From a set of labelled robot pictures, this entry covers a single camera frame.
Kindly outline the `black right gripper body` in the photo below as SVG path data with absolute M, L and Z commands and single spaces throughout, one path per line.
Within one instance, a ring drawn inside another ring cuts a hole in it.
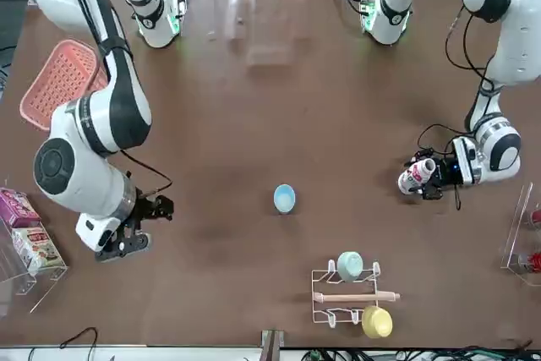
M 150 234 L 142 230 L 142 222 L 146 218 L 150 199 L 138 198 L 134 209 L 126 220 L 119 226 L 119 238 L 123 243 L 149 243 Z

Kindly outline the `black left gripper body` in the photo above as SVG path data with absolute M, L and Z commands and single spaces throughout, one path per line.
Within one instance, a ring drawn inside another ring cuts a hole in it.
M 436 164 L 435 184 L 439 188 L 448 189 L 463 185 L 462 172 L 455 153 L 437 156 L 434 162 Z

